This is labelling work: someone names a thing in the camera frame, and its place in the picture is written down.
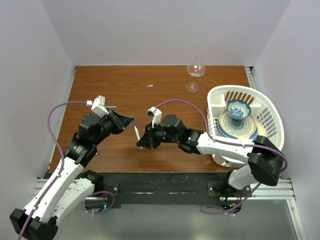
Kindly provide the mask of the white pen blue tip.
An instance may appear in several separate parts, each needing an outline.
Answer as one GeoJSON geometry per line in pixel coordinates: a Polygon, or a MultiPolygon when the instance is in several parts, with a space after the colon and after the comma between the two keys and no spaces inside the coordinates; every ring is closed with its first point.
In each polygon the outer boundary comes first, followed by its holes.
{"type": "Polygon", "coordinates": [[[137,141],[139,141],[141,139],[141,136],[140,136],[140,133],[139,133],[139,130],[137,128],[137,126],[134,124],[133,125],[134,127],[134,132],[135,132],[135,135],[136,135],[136,138],[137,138],[137,141]]]}

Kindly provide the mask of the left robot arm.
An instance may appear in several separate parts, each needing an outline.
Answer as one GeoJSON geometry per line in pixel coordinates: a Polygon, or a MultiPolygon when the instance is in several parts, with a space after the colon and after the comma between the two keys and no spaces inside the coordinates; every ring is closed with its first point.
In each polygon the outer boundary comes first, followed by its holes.
{"type": "Polygon", "coordinates": [[[82,118],[60,163],[37,195],[24,207],[14,209],[10,221],[19,238],[52,240],[64,218],[87,196],[99,196],[104,190],[103,178],[87,171],[78,183],[71,183],[97,153],[97,146],[109,135],[122,133],[132,122],[110,109],[99,116],[90,113],[82,118]]]}

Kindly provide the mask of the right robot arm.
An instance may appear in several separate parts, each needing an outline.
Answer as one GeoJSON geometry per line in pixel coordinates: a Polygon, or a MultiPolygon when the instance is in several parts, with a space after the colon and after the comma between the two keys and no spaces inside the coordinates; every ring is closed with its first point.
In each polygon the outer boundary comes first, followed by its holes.
{"type": "Polygon", "coordinates": [[[186,127],[174,114],[165,116],[161,123],[148,123],[136,145],[156,149],[162,143],[177,144],[188,154],[217,155],[243,162],[243,167],[229,171],[224,181],[214,186],[214,190],[225,197],[233,197],[255,183],[277,186],[285,162],[279,150],[264,136],[248,141],[212,139],[202,130],[186,127]]]}

